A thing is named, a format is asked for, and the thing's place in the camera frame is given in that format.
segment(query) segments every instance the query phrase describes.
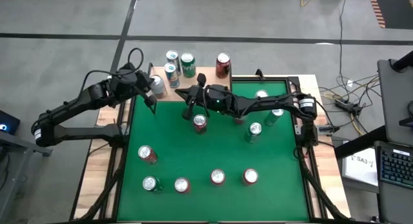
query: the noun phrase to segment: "white paper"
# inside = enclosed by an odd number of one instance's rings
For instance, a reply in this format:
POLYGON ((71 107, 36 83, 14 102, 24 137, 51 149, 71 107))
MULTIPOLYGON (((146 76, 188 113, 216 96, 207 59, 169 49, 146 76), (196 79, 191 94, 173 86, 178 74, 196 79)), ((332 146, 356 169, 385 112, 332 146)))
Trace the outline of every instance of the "white paper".
POLYGON ((368 148, 345 158, 343 176, 378 186, 376 151, 368 148))
POLYGON ((349 86, 350 88, 353 87, 353 81, 351 79, 347 81, 347 86, 349 86))

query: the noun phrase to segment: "gray floor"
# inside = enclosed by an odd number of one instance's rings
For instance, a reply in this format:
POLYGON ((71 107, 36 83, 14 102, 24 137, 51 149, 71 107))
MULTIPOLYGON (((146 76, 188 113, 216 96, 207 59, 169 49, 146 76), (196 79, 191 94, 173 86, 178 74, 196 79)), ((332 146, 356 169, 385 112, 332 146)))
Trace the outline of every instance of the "gray floor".
MULTIPOLYGON (((312 0, 300 8, 299 0, 138 0, 128 35, 339 39, 342 2, 312 0)), ((0 33, 120 35, 129 4, 130 0, 0 0, 0 33)), ((347 0, 343 26, 344 39, 413 40, 413 30, 380 28, 369 0, 347 0)), ((109 70, 117 44, 110 40, 0 39, 0 109, 22 120, 17 135, 34 141, 29 131, 32 122, 46 109, 75 98, 86 72, 109 70)), ((214 65, 218 53, 228 52, 233 74, 238 75, 254 73, 257 68, 265 74, 315 74, 324 87, 336 86, 338 75, 338 45, 127 41, 120 64, 136 46, 145 53, 144 70, 149 62, 163 65, 165 52, 173 48, 192 52, 203 66, 214 65)), ((376 74, 378 59, 399 58, 410 50, 411 46, 344 45, 343 75, 355 80, 376 74)), ((88 84, 103 78, 92 76, 88 84)), ((370 96, 374 106, 360 117, 367 130, 383 124, 380 97, 370 96)), ((335 110, 331 105, 326 108, 335 110)), ((335 125, 349 121, 342 113, 330 115, 335 125)), ((97 112, 86 112, 65 125, 91 127, 96 116, 97 112)), ((351 125, 336 135, 358 136, 351 125)), ((54 147, 50 158, 36 156, 10 220, 66 221, 88 144, 66 142, 54 147)), ((346 194, 353 218, 367 221, 378 214, 374 194, 352 188, 346 188, 346 194)))

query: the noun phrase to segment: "green tabletop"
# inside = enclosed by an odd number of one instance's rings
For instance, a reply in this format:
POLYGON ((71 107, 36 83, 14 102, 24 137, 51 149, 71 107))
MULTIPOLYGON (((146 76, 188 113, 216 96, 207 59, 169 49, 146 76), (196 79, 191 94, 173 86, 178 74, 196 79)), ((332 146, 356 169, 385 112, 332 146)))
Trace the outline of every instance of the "green tabletop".
MULTIPOLYGON (((264 89, 270 95, 286 94, 284 82, 234 82, 235 94, 254 97, 264 89)), ((137 99, 132 122, 125 176, 121 189, 118 221, 307 221, 307 205, 298 161, 293 157, 294 131, 289 112, 268 127, 263 120, 269 111, 253 112, 243 125, 231 117, 211 112, 208 130, 196 134, 191 121, 181 113, 184 102, 159 101, 156 115, 137 99), (249 124, 263 125, 257 143, 247 143, 249 124), (150 145, 159 160, 149 165, 137 150, 150 145), (224 185, 215 187, 210 173, 224 170, 224 185), (246 187, 241 175, 246 168, 259 174, 256 184, 246 187), (142 187, 146 176, 160 179, 159 194, 142 187), (178 177, 190 180, 191 191, 174 190, 178 177)), ((195 114, 205 114, 201 107, 195 114)))

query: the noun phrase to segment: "black robotic arm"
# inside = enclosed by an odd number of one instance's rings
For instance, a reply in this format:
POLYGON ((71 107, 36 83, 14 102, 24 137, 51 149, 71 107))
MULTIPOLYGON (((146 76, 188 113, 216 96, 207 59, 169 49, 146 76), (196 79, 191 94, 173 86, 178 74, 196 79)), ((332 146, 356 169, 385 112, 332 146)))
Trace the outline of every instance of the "black robotic arm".
POLYGON ((209 116, 208 110, 213 110, 238 118, 250 112, 282 108, 303 121, 302 135, 298 139, 299 144, 303 147, 317 145, 317 130, 314 126, 314 120, 317 118, 317 105, 314 97, 301 92, 293 92, 282 96, 246 98, 233 94, 228 87, 223 85, 205 86, 204 74, 199 74, 197 80, 198 85, 175 89, 175 92, 188 105, 182 113, 184 119, 191 119, 194 105, 204 107, 207 116, 209 116))
POLYGON ((97 110, 119 103, 136 95, 144 98, 145 104, 155 112, 156 98, 147 96, 153 79, 147 73, 137 70, 132 63, 121 67, 112 78, 102 80, 84 89, 77 98, 53 110, 40 114, 32 125, 32 134, 40 147, 56 145, 64 140, 104 139, 111 144, 123 137, 120 127, 109 124, 105 127, 65 128, 60 123, 87 110, 97 110))

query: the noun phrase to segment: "black stand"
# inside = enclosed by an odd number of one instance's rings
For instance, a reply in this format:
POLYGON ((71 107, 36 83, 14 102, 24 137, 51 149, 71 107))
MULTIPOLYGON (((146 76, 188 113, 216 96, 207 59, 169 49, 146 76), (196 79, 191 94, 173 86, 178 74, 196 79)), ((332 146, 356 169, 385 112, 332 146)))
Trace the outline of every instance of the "black stand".
POLYGON ((43 156, 50 156, 51 149, 39 147, 33 143, 21 140, 15 136, 0 131, 0 147, 7 161, 7 176, 4 177, 5 184, 0 190, 0 223, 5 220, 15 195, 19 190, 26 172, 30 156, 38 152, 43 156))

